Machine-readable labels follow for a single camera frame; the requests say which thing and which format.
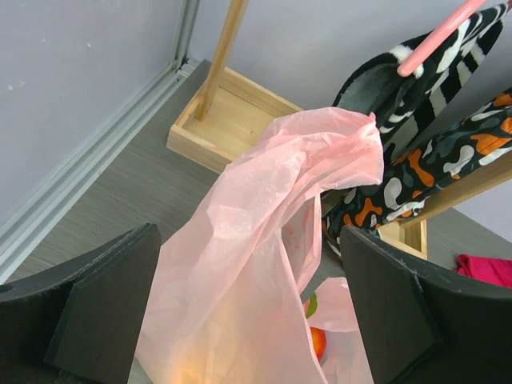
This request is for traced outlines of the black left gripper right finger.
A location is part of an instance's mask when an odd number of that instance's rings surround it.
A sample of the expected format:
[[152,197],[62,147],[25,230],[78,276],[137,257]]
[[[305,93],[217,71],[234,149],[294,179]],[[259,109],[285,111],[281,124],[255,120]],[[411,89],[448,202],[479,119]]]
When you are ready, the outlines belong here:
[[511,290],[456,274],[364,230],[342,264],[376,383],[509,383]]

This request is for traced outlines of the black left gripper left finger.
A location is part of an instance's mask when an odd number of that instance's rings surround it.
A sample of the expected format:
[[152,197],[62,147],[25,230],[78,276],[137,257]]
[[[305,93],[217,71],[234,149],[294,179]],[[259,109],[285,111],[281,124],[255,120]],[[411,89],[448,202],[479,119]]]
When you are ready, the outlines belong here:
[[126,383],[161,247],[155,224],[1,286],[3,383]]

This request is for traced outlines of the red apple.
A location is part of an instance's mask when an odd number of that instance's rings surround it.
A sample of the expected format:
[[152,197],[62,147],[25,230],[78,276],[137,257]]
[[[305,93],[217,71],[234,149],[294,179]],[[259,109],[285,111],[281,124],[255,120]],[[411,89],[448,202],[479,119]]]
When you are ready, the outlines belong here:
[[319,361],[322,360],[323,355],[326,351],[327,339],[326,332],[316,327],[310,328],[314,352]]

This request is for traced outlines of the pink peach plastic bag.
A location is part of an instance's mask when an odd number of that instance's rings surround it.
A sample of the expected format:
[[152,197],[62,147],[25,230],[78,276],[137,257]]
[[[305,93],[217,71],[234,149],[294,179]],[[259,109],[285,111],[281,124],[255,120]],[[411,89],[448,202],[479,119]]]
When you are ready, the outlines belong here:
[[[372,114],[275,119],[160,250],[136,355],[155,383],[370,383],[344,278],[301,293],[322,256],[321,193],[382,181]],[[310,328],[326,332],[321,361]]]

